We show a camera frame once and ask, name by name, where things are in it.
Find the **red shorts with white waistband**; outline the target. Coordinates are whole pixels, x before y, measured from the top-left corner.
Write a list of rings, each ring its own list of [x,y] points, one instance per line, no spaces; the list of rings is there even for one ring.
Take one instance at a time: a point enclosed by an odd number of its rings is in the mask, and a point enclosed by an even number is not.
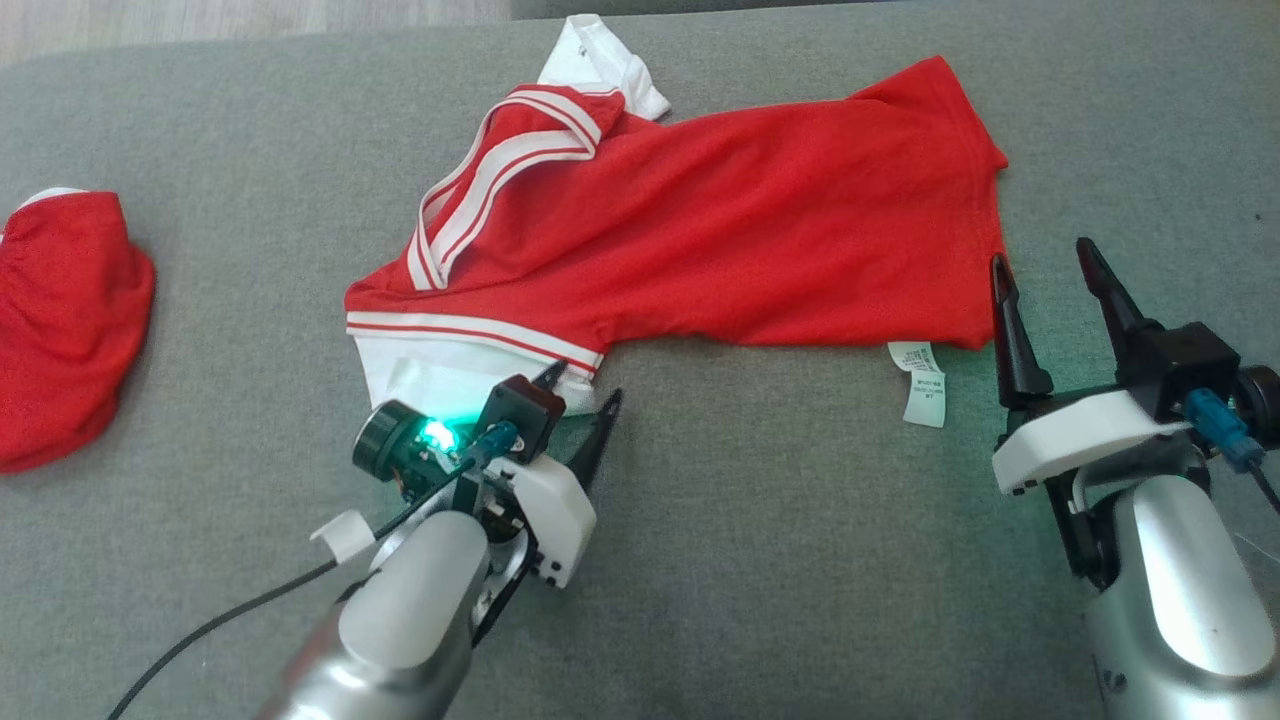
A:
[[[0,225],[0,475],[55,462],[108,429],[155,284],[114,192],[52,187]]]

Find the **red shirt with white sleeves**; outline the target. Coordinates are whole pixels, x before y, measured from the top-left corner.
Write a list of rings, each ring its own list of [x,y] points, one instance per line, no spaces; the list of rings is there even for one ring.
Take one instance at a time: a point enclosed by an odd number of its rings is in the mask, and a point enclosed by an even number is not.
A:
[[[932,56],[849,97],[664,124],[645,63],[594,15],[480,120],[406,247],[346,292],[372,405],[477,415],[567,364],[573,414],[617,345],[977,350],[1009,161]]]

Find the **grey fabric sofa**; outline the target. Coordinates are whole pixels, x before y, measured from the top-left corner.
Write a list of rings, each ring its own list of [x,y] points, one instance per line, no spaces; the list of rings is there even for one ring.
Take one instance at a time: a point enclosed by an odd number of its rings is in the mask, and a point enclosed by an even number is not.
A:
[[[1004,237],[1059,389],[1114,360],[1074,251],[1280,370],[1280,0],[957,0],[631,15],[678,119],[844,97],[943,56],[1010,160]],[[396,493],[342,299],[536,77],[556,20],[47,56],[0,69],[0,204],[122,200],[157,270],[114,423],[0,479],[0,720],[104,720],[210,618],[317,566]],[[524,583],[454,720],[1094,720],[1043,492],[1004,497],[989,351],[942,350],[941,430],[883,348],[621,345],[566,591]]]

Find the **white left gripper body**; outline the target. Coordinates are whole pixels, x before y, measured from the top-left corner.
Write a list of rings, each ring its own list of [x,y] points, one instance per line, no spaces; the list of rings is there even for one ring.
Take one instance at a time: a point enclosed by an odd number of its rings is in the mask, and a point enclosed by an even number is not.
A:
[[[461,602],[470,643],[480,644],[526,579],[564,589],[596,527],[577,477],[562,462],[468,460],[457,471],[454,509],[467,553]]]

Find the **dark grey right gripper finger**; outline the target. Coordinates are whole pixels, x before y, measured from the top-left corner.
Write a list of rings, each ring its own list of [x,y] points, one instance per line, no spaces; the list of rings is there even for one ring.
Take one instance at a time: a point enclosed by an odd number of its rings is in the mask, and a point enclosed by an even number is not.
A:
[[[1161,386],[1164,380],[1155,365],[1152,341],[1166,327],[1137,306],[1093,240],[1078,238],[1075,250],[1085,286],[1103,315],[1116,363],[1116,382],[1130,389]]]
[[[1053,393],[1053,380],[1036,356],[1019,310],[1019,291],[1007,258],[1002,252],[989,264],[998,401],[1010,411]]]

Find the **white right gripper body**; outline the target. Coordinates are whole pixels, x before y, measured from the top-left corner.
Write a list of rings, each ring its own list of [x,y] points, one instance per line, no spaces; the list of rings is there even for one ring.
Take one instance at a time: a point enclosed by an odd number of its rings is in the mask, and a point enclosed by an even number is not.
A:
[[[1092,503],[1087,491],[1196,466],[1189,425],[1152,420],[1123,389],[1014,411],[1007,428],[992,456],[998,491],[1044,488],[1071,574],[1089,582],[1115,580],[1120,559],[1114,497]]]

